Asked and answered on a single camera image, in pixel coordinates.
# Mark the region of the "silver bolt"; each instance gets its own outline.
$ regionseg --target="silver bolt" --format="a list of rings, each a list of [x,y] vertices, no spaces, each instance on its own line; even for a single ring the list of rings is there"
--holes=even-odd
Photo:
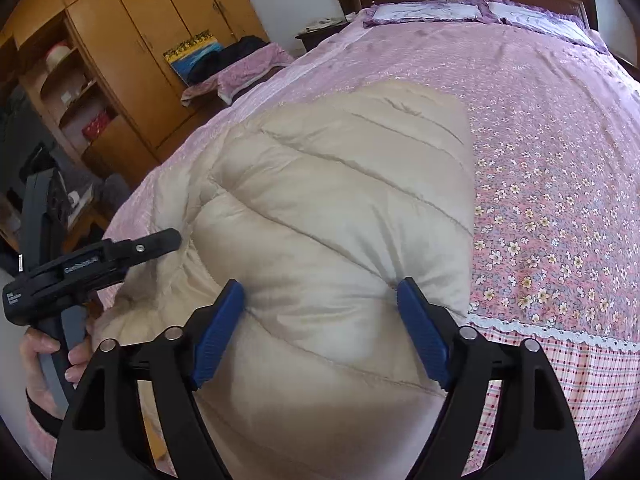
[[[462,339],[473,341],[476,337],[478,337],[478,332],[476,332],[476,329],[471,328],[470,326],[463,326],[460,329],[460,335],[462,336]]]
[[[535,339],[525,339],[524,346],[529,352],[537,352],[540,350],[540,343],[538,343]]]
[[[182,329],[179,326],[172,326],[166,329],[164,337],[169,341],[179,339],[182,336]]]
[[[100,343],[100,350],[103,352],[111,352],[114,348],[116,348],[115,339],[105,339]]]

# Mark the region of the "white lace ruffle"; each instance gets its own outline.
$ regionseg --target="white lace ruffle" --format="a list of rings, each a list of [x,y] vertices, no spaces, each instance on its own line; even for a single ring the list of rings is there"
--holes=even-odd
[[[590,346],[599,346],[610,350],[620,350],[625,352],[640,352],[640,343],[622,341],[610,337],[601,337],[587,334],[586,332],[569,332],[568,330],[558,330],[555,328],[544,328],[541,326],[528,325],[519,321],[502,321],[482,317],[476,314],[469,314],[467,321],[479,328],[495,328],[500,332],[517,332],[520,335],[535,335],[541,338],[553,337],[559,341],[570,341],[572,343],[587,343]]]

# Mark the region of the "bed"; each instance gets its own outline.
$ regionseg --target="bed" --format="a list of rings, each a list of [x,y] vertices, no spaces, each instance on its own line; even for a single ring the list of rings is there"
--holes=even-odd
[[[421,0],[339,1],[349,13]],[[574,15],[598,37],[595,0],[513,1]],[[468,322],[492,340],[540,341],[592,476],[640,408],[640,85],[608,52],[521,28],[441,22],[365,28],[364,13],[194,132],[149,174],[106,236],[156,230],[159,175],[195,160],[258,110],[390,78],[453,94],[467,106],[476,136]],[[114,294],[103,291],[105,306]],[[498,385],[488,391],[468,471],[482,463],[498,391]]]

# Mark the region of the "black bag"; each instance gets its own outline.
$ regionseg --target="black bag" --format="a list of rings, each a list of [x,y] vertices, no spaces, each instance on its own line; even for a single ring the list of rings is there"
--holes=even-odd
[[[223,68],[232,65],[243,57],[247,57],[266,45],[267,43],[257,36],[245,36],[237,43],[231,44],[218,52],[209,52],[206,56],[197,60],[192,69],[189,70],[187,83],[190,86],[201,83],[220,72]]]

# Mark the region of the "blue gripper pad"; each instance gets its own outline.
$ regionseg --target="blue gripper pad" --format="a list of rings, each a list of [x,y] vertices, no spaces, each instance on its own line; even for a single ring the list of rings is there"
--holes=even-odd
[[[243,310],[244,288],[234,282],[194,349],[195,366],[191,378],[197,388],[216,373]]]
[[[443,390],[448,390],[451,382],[447,368],[449,347],[422,306],[423,299],[415,294],[406,280],[398,284],[397,298],[400,317],[427,375],[431,380],[437,381]]]

